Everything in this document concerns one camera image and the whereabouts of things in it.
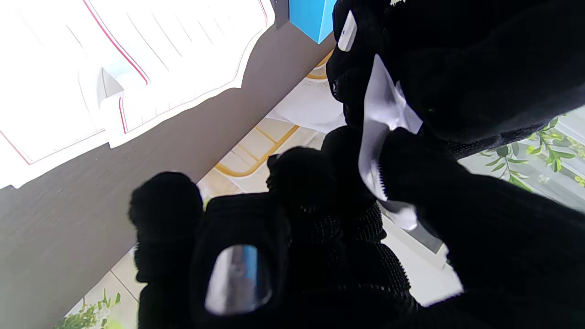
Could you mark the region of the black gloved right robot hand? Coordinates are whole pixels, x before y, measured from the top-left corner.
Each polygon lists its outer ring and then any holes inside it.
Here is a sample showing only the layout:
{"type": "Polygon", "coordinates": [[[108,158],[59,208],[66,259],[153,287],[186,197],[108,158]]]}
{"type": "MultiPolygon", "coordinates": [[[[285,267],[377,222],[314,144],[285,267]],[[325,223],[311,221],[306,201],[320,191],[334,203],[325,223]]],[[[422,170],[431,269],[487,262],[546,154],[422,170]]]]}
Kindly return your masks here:
{"type": "Polygon", "coordinates": [[[441,142],[399,128],[378,167],[389,199],[414,205],[446,246],[462,285],[423,306],[383,244],[382,212],[357,168],[362,134],[328,133],[318,149],[267,161],[267,192],[203,206],[188,176],[161,172],[137,187],[140,329],[582,329],[584,215],[472,174],[441,142]],[[236,312],[205,306],[217,256],[251,245],[266,260],[270,300],[236,312]]]}

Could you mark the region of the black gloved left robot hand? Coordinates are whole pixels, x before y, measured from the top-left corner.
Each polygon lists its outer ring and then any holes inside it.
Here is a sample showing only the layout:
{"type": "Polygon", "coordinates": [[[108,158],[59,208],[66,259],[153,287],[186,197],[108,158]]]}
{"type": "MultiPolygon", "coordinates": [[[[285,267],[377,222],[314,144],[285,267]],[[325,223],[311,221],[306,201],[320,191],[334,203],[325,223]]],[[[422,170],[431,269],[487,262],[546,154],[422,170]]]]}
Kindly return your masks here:
{"type": "Polygon", "coordinates": [[[358,131],[376,54],[423,131],[450,144],[526,137],[584,105],[582,0],[339,0],[337,42],[349,13],[353,45],[326,72],[358,131]]]}

